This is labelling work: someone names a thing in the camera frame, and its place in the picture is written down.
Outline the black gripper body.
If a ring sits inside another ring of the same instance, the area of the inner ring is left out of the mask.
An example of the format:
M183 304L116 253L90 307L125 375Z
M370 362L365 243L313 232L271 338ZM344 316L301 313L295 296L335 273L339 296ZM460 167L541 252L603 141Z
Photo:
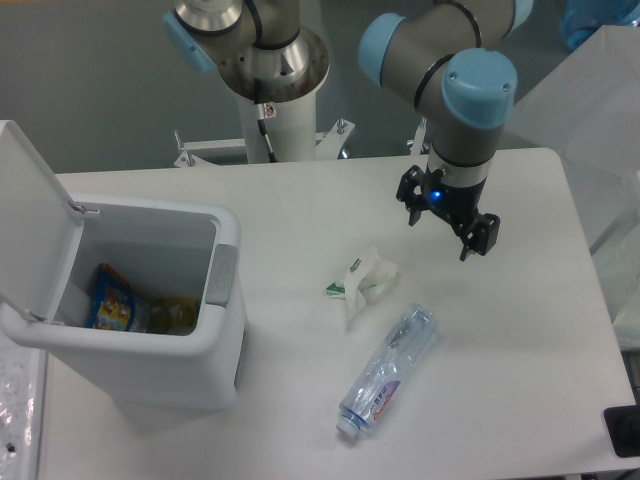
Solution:
M467 187L454 187L445 184L444 171L427 170L423 180L423 194L429 209L454 230L465 230L480 219L478 203L486 180Z

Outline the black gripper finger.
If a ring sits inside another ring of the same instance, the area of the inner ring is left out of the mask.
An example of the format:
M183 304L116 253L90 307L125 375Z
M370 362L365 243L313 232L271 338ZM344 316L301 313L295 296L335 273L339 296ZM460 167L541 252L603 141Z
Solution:
M417 165L411 166L400 178L396 199L405 205L408 225L414 226L424 211L428 210L428 200L424 197L422 186L424 172Z
M465 261L470 254L485 256L494 247L498 238L500 217L475 212L468 222L454 223L452 228L463 244L459 260Z

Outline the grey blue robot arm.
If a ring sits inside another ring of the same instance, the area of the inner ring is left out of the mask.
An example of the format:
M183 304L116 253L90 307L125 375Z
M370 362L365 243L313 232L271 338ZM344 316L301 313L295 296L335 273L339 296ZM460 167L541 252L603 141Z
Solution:
M478 208L518 83L497 43L529 16L528 1L438 1L416 19L387 13L365 30L365 74L410 104L432 129L424 167L399 181L411 223L429 211L461 240L464 255L495 245L498 216ZM164 15L174 48L196 71L217 70L244 110L248 160L314 159L313 103L329 71L324 42L300 20L296 1L178 1Z

